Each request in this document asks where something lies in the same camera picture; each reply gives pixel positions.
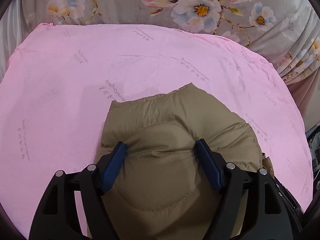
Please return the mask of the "olive quilted puffer jacket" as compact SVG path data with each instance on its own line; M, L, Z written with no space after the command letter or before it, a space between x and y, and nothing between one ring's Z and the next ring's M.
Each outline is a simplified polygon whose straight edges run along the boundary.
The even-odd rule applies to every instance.
M240 169L273 172L251 126L193 84L111 103L95 156L118 142L126 157L102 200L121 239L202 239L220 200L193 154L195 142Z

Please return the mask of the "pink bed sheet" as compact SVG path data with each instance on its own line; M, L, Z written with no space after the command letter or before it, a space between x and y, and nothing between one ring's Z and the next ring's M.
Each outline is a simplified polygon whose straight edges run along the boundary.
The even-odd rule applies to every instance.
M153 25L39 25L1 83L1 204L28 236L57 170L93 163L112 101L192 83L251 125L276 177L306 210L311 155L301 114L262 56L220 36Z

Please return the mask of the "grey floral blanket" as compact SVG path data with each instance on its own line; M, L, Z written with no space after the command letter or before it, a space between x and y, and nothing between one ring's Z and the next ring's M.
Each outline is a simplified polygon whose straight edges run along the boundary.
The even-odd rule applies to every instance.
M226 37L270 61L291 85L319 70L319 17L308 0L22 0L38 24L151 24Z

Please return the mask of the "grey satin curtain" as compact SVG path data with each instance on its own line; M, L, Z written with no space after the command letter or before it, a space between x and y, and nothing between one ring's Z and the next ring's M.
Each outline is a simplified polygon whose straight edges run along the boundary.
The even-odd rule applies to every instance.
M25 38L22 0L12 0L1 18L1 81L8 69L8 59Z

